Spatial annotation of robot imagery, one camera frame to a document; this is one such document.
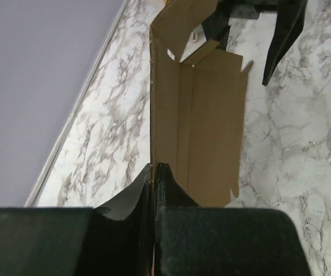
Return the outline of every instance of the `gray wall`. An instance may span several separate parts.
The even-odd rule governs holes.
[[[0,206],[23,206],[123,0],[0,0]]]

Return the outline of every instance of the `marble pattern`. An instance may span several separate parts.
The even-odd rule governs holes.
[[[130,0],[38,206],[97,206],[149,162],[148,28],[158,10]],[[331,275],[331,1],[309,0],[302,35],[264,87],[275,18],[231,20],[228,50],[255,65],[229,206],[285,211],[313,275]]]

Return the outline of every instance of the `marble surface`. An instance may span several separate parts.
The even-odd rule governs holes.
[[[130,0],[38,206],[97,206],[149,162],[148,28],[159,7]],[[313,275],[331,275],[331,1],[309,0],[305,29],[261,85],[276,15],[231,20],[228,50],[255,61],[240,195],[294,221]]]

